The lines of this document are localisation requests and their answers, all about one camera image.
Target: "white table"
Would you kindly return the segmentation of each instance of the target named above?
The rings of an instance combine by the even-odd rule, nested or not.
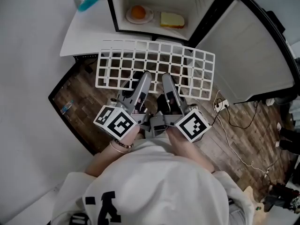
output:
[[[60,56],[99,53],[102,39],[143,39],[151,36],[116,32],[107,0],[100,0],[84,12],[76,12],[62,45]]]

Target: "power strip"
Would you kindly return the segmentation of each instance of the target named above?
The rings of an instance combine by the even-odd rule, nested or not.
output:
[[[223,102],[220,102],[219,104],[215,105],[216,112],[218,113],[219,111],[225,109],[226,108],[225,106],[229,107],[229,103],[228,103],[227,99],[224,100]]]

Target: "bracelet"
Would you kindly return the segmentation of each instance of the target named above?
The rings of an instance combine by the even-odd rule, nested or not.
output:
[[[120,153],[123,153],[123,154],[126,154],[126,153],[127,153],[127,152],[122,152],[122,151],[116,149],[116,148],[112,145],[111,142],[109,143],[109,145],[110,145],[114,150],[116,150],[117,152],[120,152]]]
[[[121,143],[121,142],[119,142],[117,139],[114,139],[114,141],[119,145],[119,146],[121,146],[121,147],[123,147],[123,148],[132,148],[133,147],[133,144],[131,144],[131,145],[125,145],[125,144],[123,144],[123,143]]]

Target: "white wire rack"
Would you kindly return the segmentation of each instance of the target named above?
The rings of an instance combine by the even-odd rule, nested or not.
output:
[[[170,73],[181,97],[210,100],[215,54],[144,40],[103,40],[97,62],[97,88],[133,90],[135,72],[152,75],[150,93],[162,93],[162,75]]]

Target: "white plate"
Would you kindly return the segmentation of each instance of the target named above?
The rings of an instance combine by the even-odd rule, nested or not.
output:
[[[142,6],[145,11],[146,11],[146,15],[143,19],[136,19],[136,18],[133,18],[131,16],[131,9],[132,7],[126,12],[126,18],[128,21],[130,21],[131,23],[135,23],[135,24],[143,24],[143,23],[148,23],[150,22],[152,19],[153,19],[153,16],[154,16],[154,13],[153,11],[148,8],[148,7],[145,7],[145,6]]]

